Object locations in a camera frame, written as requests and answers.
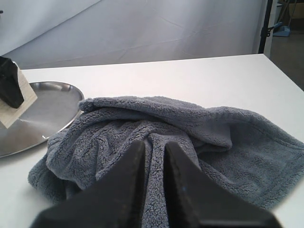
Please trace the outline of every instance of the round metal tray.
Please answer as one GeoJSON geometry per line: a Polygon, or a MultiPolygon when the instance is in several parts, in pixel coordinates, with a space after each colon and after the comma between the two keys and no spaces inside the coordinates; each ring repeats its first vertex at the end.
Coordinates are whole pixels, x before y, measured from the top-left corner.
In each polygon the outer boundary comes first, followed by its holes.
{"type": "Polygon", "coordinates": [[[30,84],[37,95],[34,104],[8,129],[0,129],[0,157],[12,155],[46,141],[68,127],[80,114],[82,92],[61,82],[30,84]]]}

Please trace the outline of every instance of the white tabletop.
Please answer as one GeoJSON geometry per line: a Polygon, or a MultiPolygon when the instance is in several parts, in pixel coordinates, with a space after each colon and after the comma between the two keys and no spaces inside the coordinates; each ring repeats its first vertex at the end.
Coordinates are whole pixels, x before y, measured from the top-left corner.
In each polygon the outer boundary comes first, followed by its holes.
{"type": "MultiPolygon", "coordinates": [[[[304,92],[264,55],[24,70],[29,82],[59,81],[88,97],[162,95],[203,107],[264,115],[304,141],[304,92]]],[[[0,228],[28,228],[51,204],[27,182],[46,144],[0,159],[0,228]]],[[[285,228],[304,227],[304,179],[275,210],[285,228]]]]}

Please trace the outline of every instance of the towel fold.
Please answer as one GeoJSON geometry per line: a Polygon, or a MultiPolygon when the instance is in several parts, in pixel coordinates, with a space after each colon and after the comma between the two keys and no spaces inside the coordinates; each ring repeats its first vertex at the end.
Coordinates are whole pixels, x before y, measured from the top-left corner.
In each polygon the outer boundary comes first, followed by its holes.
{"type": "Polygon", "coordinates": [[[205,109],[166,97],[87,99],[80,108],[84,113],[49,139],[47,154],[28,175],[53,202],[102,178],[135,140],[146,145],[145,228],[169,226],[162,173],[168,141],[178,142],[217,184],[266,209],[304,173],[304,144],[248,110],[205,109]]]}

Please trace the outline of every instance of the black object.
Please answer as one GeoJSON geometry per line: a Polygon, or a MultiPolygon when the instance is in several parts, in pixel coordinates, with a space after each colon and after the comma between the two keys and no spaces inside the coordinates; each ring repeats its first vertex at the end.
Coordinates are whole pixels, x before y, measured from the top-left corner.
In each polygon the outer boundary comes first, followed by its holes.
{"type": "Polygon", "coordinates": [[[264,18],[264,25],[263,25],[263,28],[262,28],[262,31],[261,31],[260,46],[258,48],[258,53],[259,54],[264,53],[266,39],[267,39],[267,37],[270,36],[271,30],[274,29],[274,27],[270,27],[270,28],[268,27],[271,8],[272,8],[272,3],[273,3],[273,0],[267,0],[266,13],[265,13],[265,18],[264,18]]]}
{"type": "Polygon", "coordinates": [[[39,214],[32,228],[134,228],[141,226],[145,146],[132,143],[96,184],[39,214]]]}
{"type": "Polygon", "coordinates": [[[214,183],[194,165],[177,142],[169,142],[165,148],[164,190],[170,227],[281,227],[270,212],[214,183]]]}
{"type": "Polygon", "coordinates": [[[24,102],[18,83],[18,67],[4,57],[0,57],[0,99],[12,108],[19,108],[24,102]]]}
{"type": "MultiPolygon", "coordinates": [[[[134,142],[96,184],[39,214],[31,228],[138,228],[144,206],[143,142],[134,142]]],[[[268,211],[215,184],[176,142],[164,152],[164,193],[171,228],[281,228],[268,211]]]]}

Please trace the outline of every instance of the floor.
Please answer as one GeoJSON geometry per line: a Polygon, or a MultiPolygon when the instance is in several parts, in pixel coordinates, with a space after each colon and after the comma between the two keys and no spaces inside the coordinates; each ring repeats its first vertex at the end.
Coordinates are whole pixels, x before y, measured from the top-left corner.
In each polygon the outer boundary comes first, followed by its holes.
{"type": "Polygon", "coordinates": [[[289,37],[273,37],[270,59],[304,91],[304,19],[293,20],[289,37]]]}

